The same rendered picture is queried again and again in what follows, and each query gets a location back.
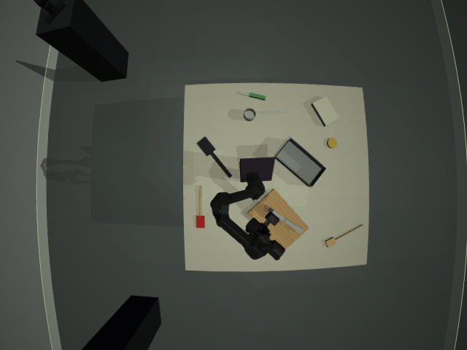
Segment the light brown wooden board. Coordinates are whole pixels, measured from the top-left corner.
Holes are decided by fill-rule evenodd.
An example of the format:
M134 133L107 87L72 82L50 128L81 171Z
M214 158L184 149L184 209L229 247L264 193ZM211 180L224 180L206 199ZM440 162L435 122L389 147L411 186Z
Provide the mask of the light brown wooden board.
M288 219L291 223L302 229L302 233L297 233L293 227L289 226L281 219L279 219L279 222L275 226L272 224L268 226L268 229L271 231L270 239L272 241L277 241L281 246L287 249L309 228L275 189L273 189L265 198L247 212L247 214L251 218L256 218L259 223L264 223L266 221L265 216L269 213L267 210L269 208L268 206L278 214L282 215L282 217Z

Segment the yellow flat disc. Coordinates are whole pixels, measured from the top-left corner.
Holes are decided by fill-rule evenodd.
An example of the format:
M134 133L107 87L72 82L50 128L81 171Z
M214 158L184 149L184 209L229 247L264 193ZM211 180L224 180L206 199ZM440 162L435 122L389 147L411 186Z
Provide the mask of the yellow flat disc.
M335 138L330 138L328 141L327 141L327 145L328 147L330 148L334 148L337 146L337 140Z

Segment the red spatula with wooden handle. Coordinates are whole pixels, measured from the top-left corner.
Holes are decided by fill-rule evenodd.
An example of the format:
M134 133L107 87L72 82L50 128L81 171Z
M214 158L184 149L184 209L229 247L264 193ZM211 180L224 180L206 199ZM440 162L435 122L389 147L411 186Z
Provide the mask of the red spatula with wooden handle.
M205 216L201 216L201 186L199 186L200 216L196 216L196 227L205 228Z

